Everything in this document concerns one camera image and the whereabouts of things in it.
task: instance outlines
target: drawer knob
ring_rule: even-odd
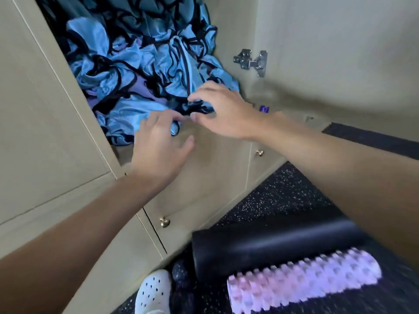
[[[162,228],[167,228],[170,225],[170,219],[166,219],[165,217],[160,218],[160,226]]]

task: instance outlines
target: blue satin fabric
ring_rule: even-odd
[[[239,90],[238,82],[211,56],[217,28],[201,0],[37,2],[81,89],[97,94],[93,110],[114,145],[132,143],[140,121],[151,111],[212,112],[208,102],[186,100],[207,80]],[[156,97],[170,103],[129,92],[139,73]],[[174,123],[171,132],[178,131]]]

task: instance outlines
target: purple textured foam roller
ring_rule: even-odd
[[[359,289],[376,284],[380,278],[377,261],[369,253],[352,248],[345,253],[336,251],[331,256],[321,254],[315,259],[231,275],[227,288],[233,313],[250,314]]]

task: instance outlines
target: metal hinge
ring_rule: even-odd
[[[268,61],[268,52],[267,51],[261,51],[259,53],[259,56],[256,57],[255,60],[252,60],[251,58],[252,50],[251,49],[242,49],[240,54],[237,56],[234,56],[233,61],[235,63],[240,64],[240,67],[242,69],[250,69],[251,67],[254,67],[259,77],[265,77],[266,72],[266,62]]]

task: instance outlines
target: crocs shoe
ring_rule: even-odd
[[[170,273],[157,270],[145,278],[135,299],[135,314],[170,314]]]

